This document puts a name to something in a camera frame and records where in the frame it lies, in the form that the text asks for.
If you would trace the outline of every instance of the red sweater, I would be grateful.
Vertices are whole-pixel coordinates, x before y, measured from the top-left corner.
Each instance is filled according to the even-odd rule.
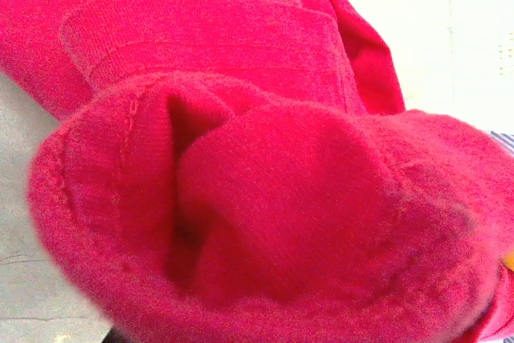
[[[514,161],[405,112],[347,0],[0,0],[0,68],[62,124],[29,199],[136,341],[514,333]]]

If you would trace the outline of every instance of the yellow object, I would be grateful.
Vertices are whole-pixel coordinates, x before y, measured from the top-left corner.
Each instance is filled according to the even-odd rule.
[[[506,258],[504,258],[504,264],[511,270],[514,271],[514,251],[511,252]]]

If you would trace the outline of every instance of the red fabric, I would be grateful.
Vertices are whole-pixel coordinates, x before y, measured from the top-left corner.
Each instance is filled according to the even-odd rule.
[[[0,5],[0,66],[63,119],[31,170],[40,238],[127,336],[511,333],[514,162],[405,112],[347,0]]]

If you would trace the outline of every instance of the white surface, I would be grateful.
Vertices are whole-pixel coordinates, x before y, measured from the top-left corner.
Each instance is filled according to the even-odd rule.
[[[512,0],[350,1],[390,45],[409,108],[514,132]],[[55,126],[0,78],[0,343],[99,343],[108,329],[47,262],[24,204],[27,162]]]

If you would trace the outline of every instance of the striped fabric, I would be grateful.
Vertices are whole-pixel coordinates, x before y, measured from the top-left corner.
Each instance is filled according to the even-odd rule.
[[[514,135],[500,134],[497,132],[490,132],[491,137],[497,140],[501,145],[505,146],[512,155],[514,155]]]

